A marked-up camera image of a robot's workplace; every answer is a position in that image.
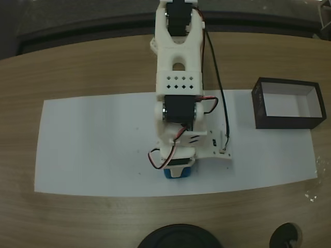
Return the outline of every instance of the box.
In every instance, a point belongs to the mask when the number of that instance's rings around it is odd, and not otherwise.
[[[313,129],[326,119],[318,83],[261,77],[252,99],[257,129]]]

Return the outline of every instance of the black round object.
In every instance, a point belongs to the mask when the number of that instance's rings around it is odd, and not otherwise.
[[[208,231],[197,226],[176,224],[149,234],[138,248],[223,248]]]
[[[269,248],[297,248],[301,243],[301,231],[292,223],[279,226],[270,238]]]

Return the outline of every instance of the white sheet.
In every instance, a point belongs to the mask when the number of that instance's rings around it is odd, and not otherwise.
[[[207,95],[220,95],[208,91]],[[250,90],[226,90],[232,162],[201,160],[192,175],[153,169],[154,93],[44,102],[35,191],[90,196],[168,196],[254,189],[315,178],[309,130],[257,130]],[[224,124],[222,105],[210,126]]]

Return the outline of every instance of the wood grain surface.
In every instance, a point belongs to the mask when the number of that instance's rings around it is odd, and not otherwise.
[[[330,42],[245,33],[211,37],[225,89],[251,89],[260,76],[318,82],[331,116]],[[302,247],[329,247],[331,118],[312,130],[319,175],[313,180],[150,198],[34,192],[43,101],[154,91],[150,39],[98,40],[0,61],[0,247],[137,247],[153,230],[175,223],[203,227],[224,247],[268,247],[273,231],[285,222],[302,229]],[[217,88],[209,48],[204,73],[206,89]]]

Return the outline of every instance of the blue block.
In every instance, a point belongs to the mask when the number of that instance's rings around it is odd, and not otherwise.
[[[164,169],[164,175],[166,178],[169,179],[176,179],[176,178],[183,178],[183,177],[189,177],[191,175],[191,167],[185,167],[182,171],[182,174],[180,177],[172,177],[170,169]]]

